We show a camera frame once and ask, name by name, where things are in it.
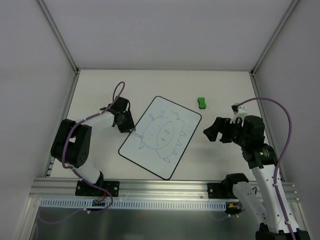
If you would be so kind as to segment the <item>green whiteboard eraser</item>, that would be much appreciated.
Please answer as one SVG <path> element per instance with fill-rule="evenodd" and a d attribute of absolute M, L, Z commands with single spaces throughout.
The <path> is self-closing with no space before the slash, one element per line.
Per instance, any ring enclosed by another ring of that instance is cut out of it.
<path fill-rule="evenodd" d="M 198 108 L 204 110 L 207 108 L 206 99 L 204 97 L 197 98 Z"/>

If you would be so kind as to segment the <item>white whiteboard black frame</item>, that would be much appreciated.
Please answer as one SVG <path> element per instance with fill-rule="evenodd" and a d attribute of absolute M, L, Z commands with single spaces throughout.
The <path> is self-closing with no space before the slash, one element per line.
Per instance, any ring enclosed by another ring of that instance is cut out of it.
<path fill-rule="evenodd" d="M 201 120 L 200 113 L 156 96 L 118 154 L 157 177 L 170 180 Z"/>

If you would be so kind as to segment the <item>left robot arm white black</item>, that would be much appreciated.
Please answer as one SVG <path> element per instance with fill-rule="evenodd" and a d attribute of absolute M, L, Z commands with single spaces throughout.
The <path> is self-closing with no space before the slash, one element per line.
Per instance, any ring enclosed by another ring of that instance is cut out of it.
<path fill-rule="evenodd" d="M 135 129 L 131 103 L 126 98 L 117 97 L 98 113 L 80 121 L 62 120 L 50 150 L 50 155 L 61 162 L 63 168 L 73 171 L 94 196 L 104 191 L 104 176 L 87 162 L 91 137 L 113 127 L 117 127 L 120 133 L 130 133 Z"/>

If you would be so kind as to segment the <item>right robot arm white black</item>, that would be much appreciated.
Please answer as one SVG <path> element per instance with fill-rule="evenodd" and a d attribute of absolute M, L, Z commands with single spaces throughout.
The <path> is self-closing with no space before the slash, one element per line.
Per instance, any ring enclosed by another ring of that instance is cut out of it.
<path fill-rule="evenodd" d="M 217 117 L 214 123 L 203 130 L 210 142 L 221 134 L 221 143 L 234 143 L 241 148 L 242 156 L 252 171 L 262 198 L 253 192 L 248 178 L 243 173 L 226 175 L 215 189 L 218 194 L 237 198 L 245 210 L 251 211 L 259 229 L 257 240 L 309 240 L 311 237 L 302 230 L 293 216 L 286 198 L 274 149 L 265 143 L 265 124 L 262 118 L 248 115 L 230 118 Z"/>

